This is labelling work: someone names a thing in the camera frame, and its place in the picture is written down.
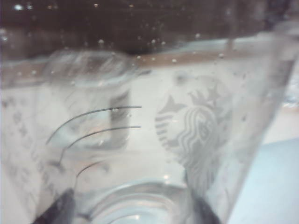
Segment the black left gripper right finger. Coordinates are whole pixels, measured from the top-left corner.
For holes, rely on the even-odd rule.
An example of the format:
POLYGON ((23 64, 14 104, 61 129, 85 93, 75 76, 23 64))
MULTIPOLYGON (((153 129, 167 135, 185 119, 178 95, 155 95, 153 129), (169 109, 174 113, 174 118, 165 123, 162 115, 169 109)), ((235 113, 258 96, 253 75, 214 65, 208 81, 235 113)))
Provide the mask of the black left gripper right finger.
POLYGON ((195 224, 220 224, 219 218, 214 214, 211 207, 202 198, 194 201, 195 224))

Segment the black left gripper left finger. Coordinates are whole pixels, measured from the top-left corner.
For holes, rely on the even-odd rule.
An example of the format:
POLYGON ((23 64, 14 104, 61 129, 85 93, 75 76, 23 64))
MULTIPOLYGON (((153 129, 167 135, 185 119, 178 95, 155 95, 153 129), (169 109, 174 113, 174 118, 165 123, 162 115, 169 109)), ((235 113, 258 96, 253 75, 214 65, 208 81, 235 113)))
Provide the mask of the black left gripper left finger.
POLYGON ((71 224, 74 209, 74 190, 67 189, 43 214, 35 219, 35 224, 71 224))

